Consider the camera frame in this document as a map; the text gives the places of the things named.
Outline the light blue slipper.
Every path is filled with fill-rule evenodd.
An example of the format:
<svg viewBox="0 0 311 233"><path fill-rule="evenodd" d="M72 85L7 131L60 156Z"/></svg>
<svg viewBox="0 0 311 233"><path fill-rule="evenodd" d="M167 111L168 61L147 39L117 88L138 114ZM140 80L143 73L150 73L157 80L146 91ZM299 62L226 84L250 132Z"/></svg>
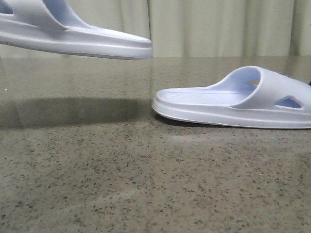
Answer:
<svg viewBox="0 0 311 233"><path fill-rule="evenodd" d="M109 59L146 60L153 55L150 39L89 25L65 0L2 0L0 42Z"/></svg>
<svg viewBox="0 0 311 233"><path fill-rule="evenodd" d="M262 67L245 66L207 87L160 90L152 107L163 117L184 122L308 129L311 86Z"/></svg>

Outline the pale green curtain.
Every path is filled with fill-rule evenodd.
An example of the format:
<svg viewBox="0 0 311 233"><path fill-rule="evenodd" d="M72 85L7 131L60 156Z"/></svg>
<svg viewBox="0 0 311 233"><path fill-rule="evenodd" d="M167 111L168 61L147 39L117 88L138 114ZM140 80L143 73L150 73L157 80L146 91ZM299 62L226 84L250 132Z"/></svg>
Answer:
<svg viewBox="0 0 311 233"><path fill-rule="evenodd" d="M66 0L89 25L150 39L152 57L310 55L308 0ZM3 57L28 57L0 43Z"/></svg>

